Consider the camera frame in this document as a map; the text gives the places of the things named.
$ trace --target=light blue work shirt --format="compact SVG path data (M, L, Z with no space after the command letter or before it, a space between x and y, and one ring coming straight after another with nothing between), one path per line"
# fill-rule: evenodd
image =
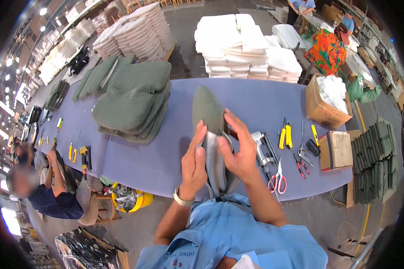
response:
M169 246L144 248L136 269L213 269L223 256L240 260L243 254L264 269L317 269L328 262L305 226L261 223L248 197L231 194L195 204L188 228Z
M350 30L350 32L353 32L353 29L355 29L355 21L352 18L348 19L344 15L343 21L341 23L344 24L347 27L347 29Z
M298 11L299 11L299 7L316 8L316 4L314 3L314 0L308 0L307 3L304 0L289 0L289 2L292 3L292 5Z

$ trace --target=scissors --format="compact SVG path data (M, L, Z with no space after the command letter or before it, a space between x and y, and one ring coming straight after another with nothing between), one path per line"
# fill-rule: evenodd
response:
M281 158L282 157L280 157L280 161L278 162L278 172L277 172L277 174L273 175L271 177L271 180L268 181L268 190L270 192L275 192L275 190L278 189L278 193L283 194L285 192L285 189L287 188L287 181L285 180L285 177L282 174ZM283 189L283 191L280 190L282 181L284 181L284 189Z

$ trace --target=plastic bucket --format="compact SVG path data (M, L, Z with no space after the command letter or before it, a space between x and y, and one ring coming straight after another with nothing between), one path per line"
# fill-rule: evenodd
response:
M112 188L115 188L118 184L119 184L119 183L115 182L115 183L113 184ZM140 190L136 190L136 194L137 194L137 195L138 195L138 194L141 194L141 193L143 193L144 195L142 195L142 196L140 196L140 197L138 197L138 198L136 199L136 204L135 204L135 206L129 211L129 213L130 213L130 212L135 212L135 211L137 211L138 209L140 209L140 208L142 208L142 207L149 206L149 205L151 204L153 195L152 195L151 193L147 193L147 192L143 192L143 191L140 191ZM115 201L115 199L117 199L117 196L115 195L115 193L112 193L111 196L112 196L112 202L114 203L114 206L115 206L115 207L118 207L119 205L118 205L117 202Z

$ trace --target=gold watch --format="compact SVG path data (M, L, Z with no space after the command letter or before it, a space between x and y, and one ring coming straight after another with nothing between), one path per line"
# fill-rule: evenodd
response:
M192 201L184 201L181 198L178 197L178 192L180 191L180 186L178 185L178 187L175 188L175 192L173 193L173 198L175 199L175 201L183 207L189 207L192 206L194 204L194 200Z

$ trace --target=fingernail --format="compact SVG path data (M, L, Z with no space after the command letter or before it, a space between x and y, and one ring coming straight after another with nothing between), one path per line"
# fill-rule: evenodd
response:
M223 146L224 145L224 138L223 137L217 138L217 143L218 143L219 146Z
M202 148L202 147L197 148L197 149L196 149L196 154L197 154L198 156L203 156L203 148Z

